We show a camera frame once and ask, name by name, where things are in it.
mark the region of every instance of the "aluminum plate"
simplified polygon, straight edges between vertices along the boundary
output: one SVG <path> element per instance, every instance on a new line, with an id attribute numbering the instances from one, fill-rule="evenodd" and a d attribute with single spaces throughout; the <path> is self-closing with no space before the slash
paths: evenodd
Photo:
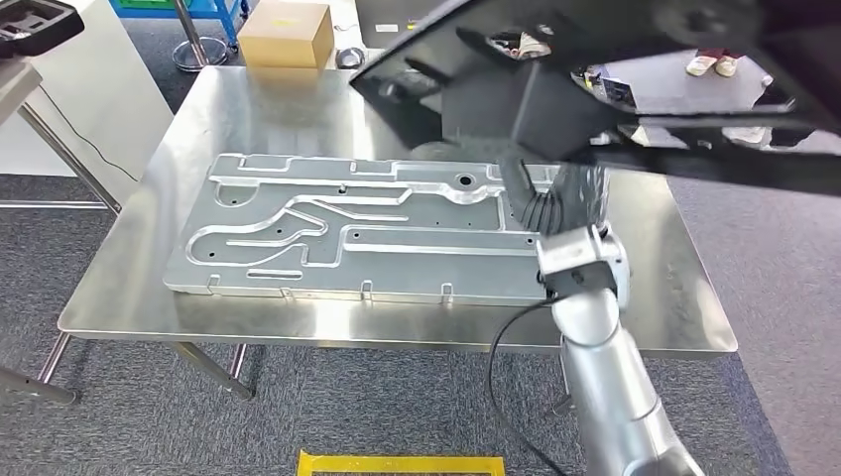
<path id="1" fill-rule="evenodd" d="M 547 189 L 556 166 L 529 166 Z M 496 166 L 219 156 L 164 281 L 199 295 L 523 305 L 537 235 Z"/>

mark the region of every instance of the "black cord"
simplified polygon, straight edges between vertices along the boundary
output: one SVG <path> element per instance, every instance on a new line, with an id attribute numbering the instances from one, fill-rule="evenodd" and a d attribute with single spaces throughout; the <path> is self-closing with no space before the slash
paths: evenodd
<path id="1" fill-rule="evenodd" d="M 96 147 L 95 145 L 93 145 L 93 143 L 92 143 L 92 142 L 90 142 L 90 141 L 88 141 L 87 139 L 85 139 L 85 138 L 84 138 L 84 136 L 82 136 L 81 134 L 79 134 L 79 133 L 78 133 L 78 131 L 76 131 L 76 128 L 75 128 L 75 127 L 73 127 L 73 125 L 70 123 L 69 119 L 67 119 L 67 116 L 65 116 L 65 115 L 64 115 L 64 113 L 63 113 L 63 112 L 61 112 L 61 109 L 60 109 L 60 108 L 59 108 L 59 106 L 56 104 L 56 102 L 55 102 L 55 101 L 53 101 L 53 97 L 52 97 L 52 96 L 50 96 L 50 94 L 47 92 L 47 90 L 46 90 L 46 89 L 44 89 L 44 87 L 43 87 L 43 86 L 41 86 L 40 84 L 38 85 L 38 87 L 41 89 L 41 91 L 43 91 L 43 92 L 44 92 L 44 95 L 45 95 L 45 96 L 47 97 L 47 99 L 49 99 L 49 100 L 50 100 L 50 102 L 53 104 L 53 108 L 55 108 L 55 109 L 56 109 L 56 111 L 59 113 L 59 115 L 60 115 L 60 116 L 61 116 L 61 118 L 64 120 L 64 122 L 66 122 L 66 123 L 67 123 L 67 125 L 68 125 L 68 126 L 70 126 L 70 130 L 71 130 L 71 131 L 73 131 L 73 134 L 75 134 L 75 135 L 76 135 L 76 137 L 78 137 L 78 138 L 79 138 L 79 139 L 81 139 L 82 141 L 86 142 L 88 146 L 92 147 L 92 148 L 93 148 L 93 150 L 94 150 L 94 151 L 96 151 L 96 153 L 97 153 L 97 154 L 99 154 L 99 158 L 100 158 L 100 159 L 102 159 L 102 162 L 104 162 L 105 164 L 108 164 L 109 166 L 111 166 L 111 167 L 113 167 L 113 168 L 115 168 L 115 169 L 118 169 L 120 172 L 122 172 L 123 174 L 125 174 L 125 175 L 126 175 L 126 177 L 128 177 L 129 179 L 131 179 L 131 180 L 133 180 L 133 181 L 137 181 L 137 179 L 136 179 L 136 178 L 134 178 L 134 177 L 132 177 L 132 175 L 131 175 L 131 174 L 129 174 L 128 172 L 126 172 L 126 170 L 125 170 L 125 169 L 123 169 L 122 167 L 120 167 L 120 166 L 118 166 L 118 165 L 114 164 L 113 162 L 109 162 L 109 161 L 108 161 L 108 159 L 105 159 L 105 156 L 103 156 L 103 155 L 102 155 L 102 151 L 100 151 L 98 147 Z"/>
<path id="2" fill-rule="evenodd" d="M 534 446 L 521 431 L 514 427 L 511 421 L 508 420 L 505 414 L 502 413 L 502 410 L 500 409 L 499 404 L 497 403 L 496 396 L 494 395 L 493 386 L 494 357 L 496 357 L 497 347 L 499 347 L 500 340 L 502 340 L 502 336 L 503 334 L 505 334 L 505 331 L 508 330 L 508 328 L 511 327 L 511 324 L 517 321 L 517 319 L 523 317 L 524 315 L 530 312 L 538 310 L 541 307 L 544 307 L 545 305 L 558 302 L 559 300 L 560 297 L 549 297 L 539 302 L 535 302 L 534 304 L 512 315 L 511 318 L 509 318 L 508 321 L 505 324 L 503 324 L 502 327 L 500 327 L 500 329 L 497 331 L 497 335 L 494 336 L 494 340 L 491 342 L 491 351 L 488 354 L 488 368 L 485 372 L 485 392 L 488 396 L 488 401 L 491 403 L 491 407 L 494 410 L 494 414 L 496 414 L 497 419 L 503 424 L 503 426 L 514 436 L 516 436 L 520 443 L 523 444 L 523 446 L 525 446 L 532 453 L 534 453 L 543 463 L 545 463 L 546 466 L 551 468 L 558 476 L 568 476 L 566 473 L 563 472 L 562 469 L 560 469 L 560 467 L 558 467 L 558 465 L 554 461 L 549 459 L 549 457 L 546 456 L 545 453 L 543 453 L 536 446 Z"/>

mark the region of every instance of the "robotic arm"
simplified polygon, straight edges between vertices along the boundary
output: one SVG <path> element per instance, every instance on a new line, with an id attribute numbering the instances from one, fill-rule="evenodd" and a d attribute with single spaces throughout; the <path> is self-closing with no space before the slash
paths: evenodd
<path id="1" fill-rule="evenodd" d="M 495 35 L 513 30 L 546 54 L 506 55 Z M 761 152 L 722 134 L 728 126 L 841 132 L 841 68 L 829 47 L 839 43 L 833 0 L 452 0 L 351 80 L 408 148 L 444 142 L 461 149 L 459 160 L 500 162 L 518 220 L 542 235 L 538 261 L 547 291 L 559 297 L 552 315 L 590 474 L 702 472 L 619 319 L 630 292 L 619 239 L 599 213 L 589 224 L 570 223 L 564 211 L 580 203 L 558 183 L 535 193 L 519 165 L 573 163 L 841 195 L 841 158 Z M 698 47 L 747 54 L 795 107 L 645 114 L 595 98 L 570 74 Z M 683 147 L 637 144 L 628 131 L 641 126 L 665 128 Z"/>
<path id="2" fill-rule="evenodd" d="M 538 242 L 546 287 L 576 289 L 552 305 L 563 335 L 563 376 L 576 403 L 587 471 L 694 476 L 701 469 L 677 438 L 619 313 L 628 303 L 625 250 L 605 225 Z"/>

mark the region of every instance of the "cardboard box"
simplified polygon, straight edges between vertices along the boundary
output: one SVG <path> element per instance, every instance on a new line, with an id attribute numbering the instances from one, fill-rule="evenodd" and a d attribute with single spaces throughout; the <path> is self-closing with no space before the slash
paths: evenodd
<path id="1" fill-rule="evenodd" d="M 323 68 L 333 56 L 330 7 L 262 0 L 237 38 L 247 66 Z"/>

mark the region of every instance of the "yellow frame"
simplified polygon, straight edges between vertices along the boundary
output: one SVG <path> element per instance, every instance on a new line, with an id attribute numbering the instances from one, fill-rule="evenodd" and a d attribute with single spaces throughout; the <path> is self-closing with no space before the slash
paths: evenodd
<path id="1" fill-rule="evenodd" d="M 301 450 L 297 476 L 321 473 L 450 473 L 505 476 L 501 456 L 319 456 Z"/>

